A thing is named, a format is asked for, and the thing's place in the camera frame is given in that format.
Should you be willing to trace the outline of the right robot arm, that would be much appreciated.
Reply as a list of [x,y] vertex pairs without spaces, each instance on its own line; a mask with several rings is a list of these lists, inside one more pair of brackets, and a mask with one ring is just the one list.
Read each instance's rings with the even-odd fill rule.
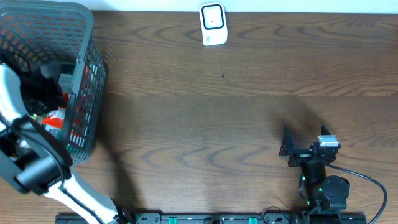
[[288,158],[289,167],[300,167],[299,193],[308,207],[291,215],[290,223],[341,223],[341,211],[347,208],[350,183],[337,175],[326,174],[325,166],[336,159],[341,148],[326,126],[307,149],[295,147],[288,127],[284,128],[280,157]]

